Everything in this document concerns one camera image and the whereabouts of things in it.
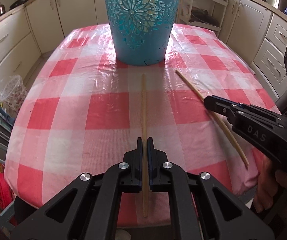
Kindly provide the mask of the right hand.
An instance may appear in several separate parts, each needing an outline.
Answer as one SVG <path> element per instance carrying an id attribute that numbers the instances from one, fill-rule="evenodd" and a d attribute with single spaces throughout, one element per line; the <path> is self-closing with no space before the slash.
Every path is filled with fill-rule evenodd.
<path id="1" fill-rule="evenodd" d="M 287 189 L 287 173 L 281 170 L 273 172 L 273 163 L 270 159 L 264 157 L 253 200 L 253 206 L 257 213 L 272 207 L 279 187 Z"/>

